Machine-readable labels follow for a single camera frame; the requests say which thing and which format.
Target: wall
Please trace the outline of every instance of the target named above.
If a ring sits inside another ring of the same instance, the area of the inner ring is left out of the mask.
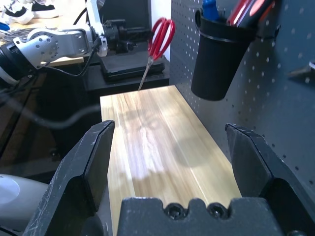
[[[237,1],[217,0],[217,5],[229,15]],[[225,124],[250,128],[265,137],[314,194],[315,74],[290,78],[288,72],[315,59],[315,28],[310,23],[315,1],[276,1],[259,33],[272,35],[280,24],[277,39],[257,39],[249,46],[226,97],[218,102],[202,100],[190,90],[199,45],[194,14],[201,3],[172,0],[177,31],[171,45],[170,83],[176,85],[227,158]]]
[[[166,17],[167,19],[171,18],[171,3],[171,0],[151,0],[152,26],[160,17]],[[170,47],[168,47],[164,55],[170,60]]]

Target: sneaker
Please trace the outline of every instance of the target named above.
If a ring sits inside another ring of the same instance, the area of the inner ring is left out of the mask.
[[[42,5],[34,1],[31,7],[34,18],[54,18],[58,12],[53,5]]]
[[[2,20],[7,24],[17,22],[26,25],[33,17],[31,10],[15,0],[6,1],[2,12]]]

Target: wooden table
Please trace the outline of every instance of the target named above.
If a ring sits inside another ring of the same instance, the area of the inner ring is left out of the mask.
[[[26,28],[66,28],[67,26],[73,25],[73,22],[78,17],[80,12],[85,8],[84,0],[64,0],[63,1],[64,14],[60,17],[52,18],[52,19],[32,19],[27,25],[21,25],[19,23],[10,24],[10,27],[13,29],[26,29]],[[85,24],[86,14],[84,14],[78,24]],[[77,64],[82,63],[83,57],[80,58],[60,58],[52,63],[50,66],[60,66],[60,65],[69,65],[69,64]]]
[[[102,119],[116,124],[108,170],[114,235],[125,197],[157,197],[164,207],[197,197],[227,207],[241,196],[231,164],[175,86],[100,102]]]

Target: red scissors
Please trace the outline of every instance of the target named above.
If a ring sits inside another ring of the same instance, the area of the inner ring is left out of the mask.
[[[154,61],[156,61],[158,58],[160,58],[163,55],[163,53],[165,53],[166,49],[171,44],[171,42],[173,40],[173,37],[174,37],[174,34],[175,34],[175,30],[176,30],[175,22],[173,20],[167,20],[164,17],[159,18],[157,20],[157,22],[154,24],[154,26],[152,28],[152,32],[153,33],[156,32],[156,30],[157,30],[157,28],[158,28],[158,26],[160,24],[161,24],[161,26],[160,26],[160,28],[159,28],[159,30],[157,32],[155,40],[153,41],[153,38],[151,38],[149,40],[149,44],[148,44],[148,53],[149,53],[148,64],[147,64],[146,71],[143,74],[143,77],[142,77],[142,80],[141,80],[141,83],[140,83],[138,91],[141,90],[143,82],[144,82],[145,78],[147,77],[147,74],[148,74],[148,71],[149,71],[151,65],[153,64]],[[165,36],[166,36],[166,33],[167,33],[167,30],[168,30],[169,26],[171,27],[171,30],[170,30],[170,33],[169,33],[169,37],[168,37],[164,47],[162,48],[162,50],[160,50],[161,47],[162,47],[162,43],[163,43],[163,41],[165,39]]]

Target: black cup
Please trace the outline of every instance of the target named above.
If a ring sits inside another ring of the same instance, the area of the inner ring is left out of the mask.
[[[225,97],[257,30],[229,26],[225,19],[209,21],[200,10],[195,23],[200,41],[191,91],[200,98],[219,101]]]

